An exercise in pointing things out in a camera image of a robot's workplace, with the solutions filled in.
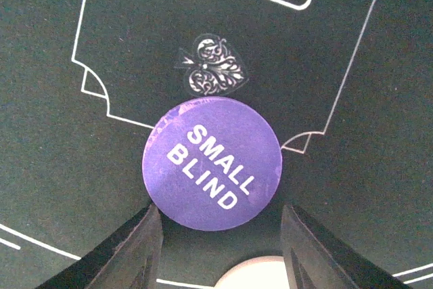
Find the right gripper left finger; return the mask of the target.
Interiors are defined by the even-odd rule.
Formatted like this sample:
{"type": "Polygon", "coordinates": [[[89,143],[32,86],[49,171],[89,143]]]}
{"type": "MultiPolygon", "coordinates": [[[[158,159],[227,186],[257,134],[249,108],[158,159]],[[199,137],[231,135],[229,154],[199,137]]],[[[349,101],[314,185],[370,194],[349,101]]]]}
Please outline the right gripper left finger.
{"type": "Polygon", "coordinates": [[[155,288],[163,242],[154,204],[39,288],[155,288]]]}

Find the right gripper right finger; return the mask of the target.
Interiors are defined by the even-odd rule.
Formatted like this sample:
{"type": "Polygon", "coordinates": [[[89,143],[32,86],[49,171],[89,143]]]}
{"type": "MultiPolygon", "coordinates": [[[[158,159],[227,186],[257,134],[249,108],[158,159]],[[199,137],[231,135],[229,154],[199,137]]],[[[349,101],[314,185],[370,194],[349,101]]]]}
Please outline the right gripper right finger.
{"type": "Polygon", "coordinates": [[[290,288],[409,288],[367,260],[299,206],[281,214],[281,249],[290,288]]]}

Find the white dealer button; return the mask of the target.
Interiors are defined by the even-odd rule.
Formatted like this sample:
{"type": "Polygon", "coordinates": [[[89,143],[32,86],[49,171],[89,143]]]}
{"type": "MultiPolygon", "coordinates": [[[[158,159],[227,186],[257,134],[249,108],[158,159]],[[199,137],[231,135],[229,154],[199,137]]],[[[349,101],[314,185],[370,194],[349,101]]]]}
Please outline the white dealer button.
{"type": "Polygon", "coordinates": [[[289,289],[283,257],[248,259],[227,271],[214,285],[219,289],[289,289]]]}

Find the purple small blind button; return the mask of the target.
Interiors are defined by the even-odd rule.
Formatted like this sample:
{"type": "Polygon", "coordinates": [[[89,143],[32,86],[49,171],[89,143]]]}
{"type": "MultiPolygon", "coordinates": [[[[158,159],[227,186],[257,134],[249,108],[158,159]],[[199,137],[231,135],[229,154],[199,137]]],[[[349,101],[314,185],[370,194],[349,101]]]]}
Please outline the purple small blind button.
{"type": "Polygon", "coordinates": [[[255,218],[274,196],[282,155],[268,122],[226,97],[193,99],[169,110],[143,151],[152,202],[188,228],[221,231],[255,218]]]}

